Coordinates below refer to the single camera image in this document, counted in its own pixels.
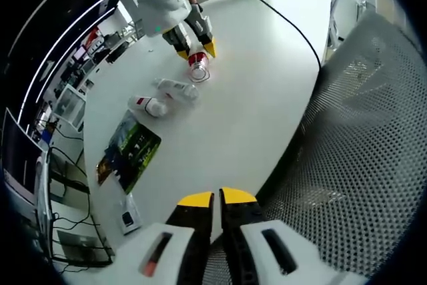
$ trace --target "white tube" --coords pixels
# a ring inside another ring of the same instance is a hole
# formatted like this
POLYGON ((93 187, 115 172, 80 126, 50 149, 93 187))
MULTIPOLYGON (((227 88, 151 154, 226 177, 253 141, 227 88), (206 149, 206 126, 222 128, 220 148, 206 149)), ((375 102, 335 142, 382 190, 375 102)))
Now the white tube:
POLYGON ((154 86, 168 97, 183 103, 193 102, 199 97, 195 85, 169 79, 154 79, 154 86))
POLYGON ((164 102, 152 97, 132 96, 127 102, 127 106, 132 110, 142 110, 153 117, 163 117, 168 109, 164 102))

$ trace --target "desk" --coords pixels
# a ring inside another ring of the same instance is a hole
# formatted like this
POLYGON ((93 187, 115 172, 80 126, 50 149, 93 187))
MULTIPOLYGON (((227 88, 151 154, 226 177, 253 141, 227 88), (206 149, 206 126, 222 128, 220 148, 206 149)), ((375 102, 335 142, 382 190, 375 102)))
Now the desk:
MULTIPOLYGON (((322 58, 330 0, 268 1, 306 34, 322 58)), ((201 97, 195 106, 164 119, 138 116, 162 143, 132 193, 146 226, 166 221, 188 194, 215 192, 213 240, 222 231, 218 189, 258 192, 304 114, 318 66, 301 35, 258 0, 211 0, 203 8, 217 43, 211 79, 197 85, 201 97)), ((100 73, 87 95, 84 146, 93 210, 115 249, 127 240, 117 224, 121 190, 111 179, 99 187, 95 167, 129 96, 155 95, 156 77, 190 82, 187 69, 161 37, 143 37, 100 73)))

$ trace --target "plastic bottle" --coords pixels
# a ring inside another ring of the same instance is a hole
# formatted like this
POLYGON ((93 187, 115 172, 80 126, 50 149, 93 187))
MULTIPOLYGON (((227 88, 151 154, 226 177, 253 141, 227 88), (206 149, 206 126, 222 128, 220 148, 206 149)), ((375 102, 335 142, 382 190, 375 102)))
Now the plastic bottle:
POLYGON ((189 56, 188 63, 190 67, 188 77, 192 82, 201 83, 211 77, 208 69, 209 58, 203 51, 189 56))
POLYGON ((153 84, 166 96, 183 103, 191 103, 199 97, 197 88, 189 83, 156 78, 153 84))
POLYGON ((143 110, 153 117, 163 117, 168 109, 163 101, 152 97, 132 96, 127 102, 129 109, 143 110))

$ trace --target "black mesh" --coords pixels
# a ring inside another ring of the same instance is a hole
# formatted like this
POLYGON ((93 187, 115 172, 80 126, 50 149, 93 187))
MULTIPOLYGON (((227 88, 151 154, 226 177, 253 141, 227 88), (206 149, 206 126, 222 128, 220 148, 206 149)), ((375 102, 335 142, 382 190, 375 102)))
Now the black mesh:
MULTIPOLYGON (((337 270, 370 277, 416 211, 427 177, 427 69, 385 19, 370 13, 321 70, 298 129, 297 157, 267 199, 337 270)), ((212 246, 205 284, 230 283, 212 246)))

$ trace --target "white table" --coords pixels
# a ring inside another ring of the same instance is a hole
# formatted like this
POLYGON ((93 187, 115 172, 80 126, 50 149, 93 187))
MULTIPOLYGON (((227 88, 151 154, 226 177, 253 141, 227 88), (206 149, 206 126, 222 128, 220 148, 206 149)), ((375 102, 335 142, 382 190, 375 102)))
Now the white table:
MULTIPOLYGON (((323 58, 330 0, 268 1, 306 34, 323 58)), ((147 226, 165 222, 182 197, 213 191, 214 240, 222 232, 219 188, 258 192, 304 114, 318 66, 301 35, 258 0, 211 0, 203 8, 217 44, 211 79, 197 85, 201 98, 196 106, 182 106, 164 119, 138 116, 162 143, 132 193, 147 226)), ((156 77, 190 82, 187 68, 160 36, 144 37, 99 73, 87 96, 84 144, 93 211, 115 249, 133 236, 124 237, 117 223, 122 191, 111 179, 99 187, 95 167, 129 96, 155 95, 151 83, 156 77)))

